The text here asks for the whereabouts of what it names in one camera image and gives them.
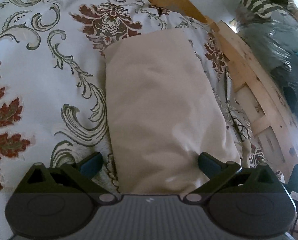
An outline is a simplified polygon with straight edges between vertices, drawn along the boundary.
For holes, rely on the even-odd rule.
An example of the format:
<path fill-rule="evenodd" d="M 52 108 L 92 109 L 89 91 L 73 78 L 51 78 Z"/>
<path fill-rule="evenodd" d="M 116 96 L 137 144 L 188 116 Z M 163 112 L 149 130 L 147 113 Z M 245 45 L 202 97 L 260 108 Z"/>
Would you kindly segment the beige hooded Champion jacket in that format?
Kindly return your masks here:
<path fill-rule="evenodd" d="M 109 135 L 120 191 L 185 194 L 208 179 L 206 152 L 240 162 L 209 79 L 182 29 L 124 38 L 105 50 Z"/>

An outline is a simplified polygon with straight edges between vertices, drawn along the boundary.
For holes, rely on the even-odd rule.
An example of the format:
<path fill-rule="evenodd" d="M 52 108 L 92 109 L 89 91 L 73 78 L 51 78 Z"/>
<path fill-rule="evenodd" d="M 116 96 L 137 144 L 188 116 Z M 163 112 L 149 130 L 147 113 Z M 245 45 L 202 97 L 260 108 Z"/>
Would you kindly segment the plastic bag of clothes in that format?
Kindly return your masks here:
<path fill-rule="evenodd" d="M 294 0 L 240 0 L 237 31 L 298 119 L 298 8 Z"/>

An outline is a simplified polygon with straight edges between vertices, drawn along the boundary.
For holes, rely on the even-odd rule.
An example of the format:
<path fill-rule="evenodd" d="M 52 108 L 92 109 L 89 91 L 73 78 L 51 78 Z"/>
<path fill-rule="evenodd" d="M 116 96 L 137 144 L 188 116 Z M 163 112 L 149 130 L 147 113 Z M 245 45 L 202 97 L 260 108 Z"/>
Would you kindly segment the floral patterned bed cover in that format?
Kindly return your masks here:
<path fill-rule="evenodd" d="M 203 64 L 227 130 L 248 165 L 265 161 L 214 33 L 203 22 L 148 0 L 0 0 L 0 239 L 11 231 L 7 197 L 29 165 L 59 166 L 94 151 L 95 181 L 119 191 L 105 111 L 103 51 L 123 38 L 184 28 Z"/>

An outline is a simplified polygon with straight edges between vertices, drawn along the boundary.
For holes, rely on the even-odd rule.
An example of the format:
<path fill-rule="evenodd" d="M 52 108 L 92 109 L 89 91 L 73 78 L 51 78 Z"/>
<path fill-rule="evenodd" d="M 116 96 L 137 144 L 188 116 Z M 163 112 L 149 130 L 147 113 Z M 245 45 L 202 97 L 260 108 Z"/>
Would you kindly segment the wooden bed frame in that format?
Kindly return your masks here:
<path fill-rule="evenodd" d="M 225 22 L 215 22 L 202 14 L 190 0 L 149 1 L 162 7 L 175 5 L 215 31 L 233 80 L 235 97 L 251 121 L 252 133 L 265 158 L 288 181 L 298 164 L 298 121 L 250 47 Z"/>

